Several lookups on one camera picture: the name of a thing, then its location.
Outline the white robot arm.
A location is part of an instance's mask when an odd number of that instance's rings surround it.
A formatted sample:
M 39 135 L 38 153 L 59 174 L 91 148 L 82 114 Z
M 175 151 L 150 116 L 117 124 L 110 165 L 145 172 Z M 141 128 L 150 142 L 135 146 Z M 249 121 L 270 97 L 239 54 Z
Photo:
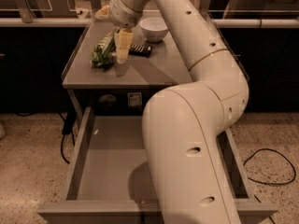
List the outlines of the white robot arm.
M 111 0 L 118 27 L 137 25 L 149 0 Z M 241 68 L 189 0 L 153 0 L 192 78 L 154 94 L 142 117 L 143 143 L 164 224 L 241 224 L 217 145 L 243 114 Z

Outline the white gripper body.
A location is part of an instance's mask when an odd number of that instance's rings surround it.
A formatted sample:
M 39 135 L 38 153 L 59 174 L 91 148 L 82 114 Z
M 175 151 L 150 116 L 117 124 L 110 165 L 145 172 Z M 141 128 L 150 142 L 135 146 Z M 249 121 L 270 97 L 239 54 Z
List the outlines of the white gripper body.
M 110 0 L 109 17 L 114 25 L 120 28 L 136 27 L 143 12 L 133 11 L 122 0 Z

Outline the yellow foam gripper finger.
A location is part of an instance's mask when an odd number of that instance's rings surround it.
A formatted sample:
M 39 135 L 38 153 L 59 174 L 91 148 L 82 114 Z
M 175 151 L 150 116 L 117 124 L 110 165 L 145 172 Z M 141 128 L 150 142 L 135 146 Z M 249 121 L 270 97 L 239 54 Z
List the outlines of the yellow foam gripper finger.
M 117 63 L 123 64 L 126 62 L 133 36 L 134 34 L 131 28 L 120 28 L 120 30 L 114 34 Z
M 103 6 L 95 12 L 94 17 L 98 20 L 106 20 L 109 18 L 109 6 Z

